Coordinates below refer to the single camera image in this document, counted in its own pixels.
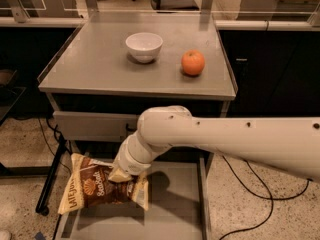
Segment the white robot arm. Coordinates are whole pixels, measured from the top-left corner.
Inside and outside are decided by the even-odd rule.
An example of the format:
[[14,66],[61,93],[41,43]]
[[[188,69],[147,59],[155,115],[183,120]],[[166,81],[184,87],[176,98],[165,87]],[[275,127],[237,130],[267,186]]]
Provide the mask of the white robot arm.
[[121,144],[109,179],[125,182],[173,147],[260,163],[320,180],[320,118],[201,118],[182,106],[154,107]]

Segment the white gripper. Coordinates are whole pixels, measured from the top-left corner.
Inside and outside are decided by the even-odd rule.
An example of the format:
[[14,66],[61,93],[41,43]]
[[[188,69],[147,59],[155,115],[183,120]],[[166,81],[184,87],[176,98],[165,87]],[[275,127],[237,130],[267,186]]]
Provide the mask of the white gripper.
[[148,144],[138,132],[129,135],[120,146],[108,180],[115,183],[130,181],[131,175],[137,176],[146,171],[158,156],[169,149],[167,144]]

